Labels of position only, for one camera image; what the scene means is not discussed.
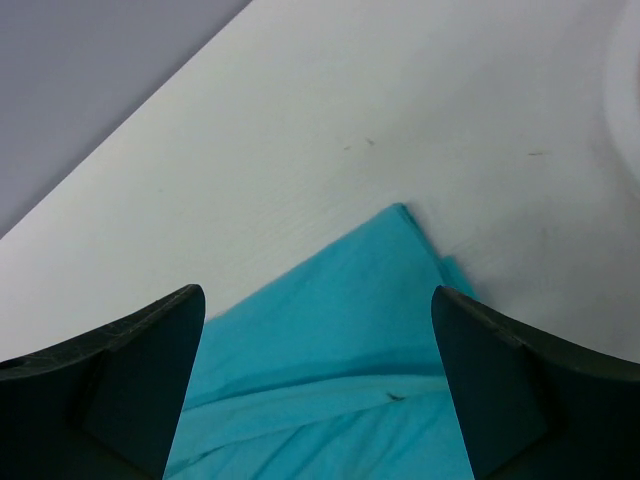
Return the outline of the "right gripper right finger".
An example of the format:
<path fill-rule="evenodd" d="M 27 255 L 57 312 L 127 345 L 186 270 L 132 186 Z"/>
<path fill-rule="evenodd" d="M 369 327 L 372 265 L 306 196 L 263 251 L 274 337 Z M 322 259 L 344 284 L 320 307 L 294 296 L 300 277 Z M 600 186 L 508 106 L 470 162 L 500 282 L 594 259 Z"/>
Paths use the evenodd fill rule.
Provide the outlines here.
<path fill-rule="evenodd" d="M 449 287 L 431 315 L 475 478 L 638 478 L 638 364 Z"/>

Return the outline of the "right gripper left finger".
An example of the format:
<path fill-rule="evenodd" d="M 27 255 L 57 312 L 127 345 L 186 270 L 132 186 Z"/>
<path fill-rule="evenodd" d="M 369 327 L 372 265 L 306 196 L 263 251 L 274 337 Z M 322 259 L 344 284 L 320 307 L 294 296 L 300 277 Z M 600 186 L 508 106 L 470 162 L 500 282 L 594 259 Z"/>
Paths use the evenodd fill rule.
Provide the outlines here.
<path fill-rule="evenodd" d="M 1 364 L 4 479 L 160 479 L 205 317 L 187 285 Z"/>

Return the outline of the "teal t-shirt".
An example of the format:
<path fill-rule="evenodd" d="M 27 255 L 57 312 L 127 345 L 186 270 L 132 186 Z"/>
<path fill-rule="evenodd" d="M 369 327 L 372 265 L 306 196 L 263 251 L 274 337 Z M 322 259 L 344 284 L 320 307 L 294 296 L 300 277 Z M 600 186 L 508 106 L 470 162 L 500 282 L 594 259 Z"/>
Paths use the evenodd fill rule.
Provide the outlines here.
<path fill-rule="evenodd" d="M 468 479 L 431 299 L 469 290 L 394 204 L 206 323 L 169 479 Z"/>

